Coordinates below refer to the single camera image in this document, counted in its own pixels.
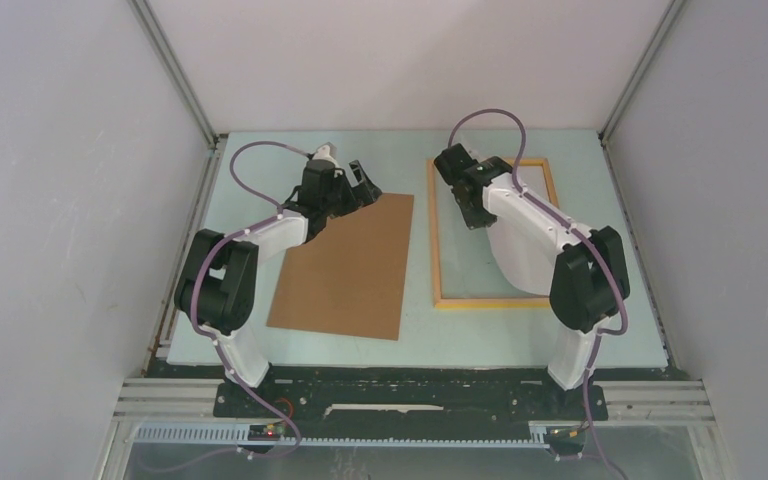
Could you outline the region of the brown cardboard backing board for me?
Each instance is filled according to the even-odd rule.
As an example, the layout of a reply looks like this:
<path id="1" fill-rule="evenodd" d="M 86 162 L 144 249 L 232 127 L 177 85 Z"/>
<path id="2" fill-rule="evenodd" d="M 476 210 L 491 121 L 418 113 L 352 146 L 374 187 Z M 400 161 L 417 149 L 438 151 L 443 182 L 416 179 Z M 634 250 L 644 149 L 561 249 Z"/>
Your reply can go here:
<path id="1" fill-rule="evenodd" d="M 285 253 L 267 325 L 396 341 L 414 197 L 387 193 Z"/>

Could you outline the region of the yellow wooden picture frame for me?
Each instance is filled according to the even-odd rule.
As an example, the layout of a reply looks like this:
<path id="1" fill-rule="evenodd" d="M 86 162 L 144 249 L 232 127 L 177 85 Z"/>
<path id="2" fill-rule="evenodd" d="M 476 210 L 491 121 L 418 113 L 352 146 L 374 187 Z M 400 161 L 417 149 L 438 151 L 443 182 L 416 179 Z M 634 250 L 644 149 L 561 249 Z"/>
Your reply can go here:
<path id="1" fill-rule="evenodd" d="M 487 298 L 448 298 L 443 294 L 442 264 L 440 252 L 439 216 L 436 200 L 437 174 L 432 158 L 426 159 L 428 225 L 430 246 L 430 275 L 432 304 L 440 310 L 478 310 L 478 309 L 548 309 L 547 296 L 531 297 L 487 297 Z"/>

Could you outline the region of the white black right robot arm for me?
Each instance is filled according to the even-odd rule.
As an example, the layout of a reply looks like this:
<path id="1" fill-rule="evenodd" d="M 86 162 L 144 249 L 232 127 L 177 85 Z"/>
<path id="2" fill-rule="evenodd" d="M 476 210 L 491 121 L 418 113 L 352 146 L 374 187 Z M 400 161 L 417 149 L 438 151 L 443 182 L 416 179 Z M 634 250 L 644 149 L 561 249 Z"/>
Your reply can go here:
<path id="1" fill-rule="evenodd" d="M 548 299 L 560 327 L 547 367 L 554 383 L 543 388 L 541 402 L 553 417 L 570 416 L 582 403 L 578 387 L 594 364 L 598 335 L 609 319 L 626 317 L 630 285 L 620 234 L 573 220 L 499 157 L 478 161 L 454 144 L 433 164 L 466 226 L 486 231 L 505 279 Z"/>

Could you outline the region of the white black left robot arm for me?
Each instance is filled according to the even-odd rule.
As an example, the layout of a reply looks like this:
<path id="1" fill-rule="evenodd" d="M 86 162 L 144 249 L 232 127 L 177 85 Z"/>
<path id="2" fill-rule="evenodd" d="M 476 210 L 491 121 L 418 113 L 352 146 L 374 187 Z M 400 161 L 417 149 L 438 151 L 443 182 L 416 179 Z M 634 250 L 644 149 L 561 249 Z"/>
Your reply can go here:
<path id="1" fill-rule="evenodd" d="M 194 331 L 213 343 L 227 377 L 241 385 L 237 402 L 250 415 L 264 416 L 276 403 L 275 388 L 263 381 L 270 362 L 248 324 L 259 267 L 313 240 L 329 220 L 374 204 L 381 194 L 359 161 L 343 169 L 311 159 L 300 184 L 272 216 L 233 233 L 201 229 L 194 235 L 174 304 Z"/>

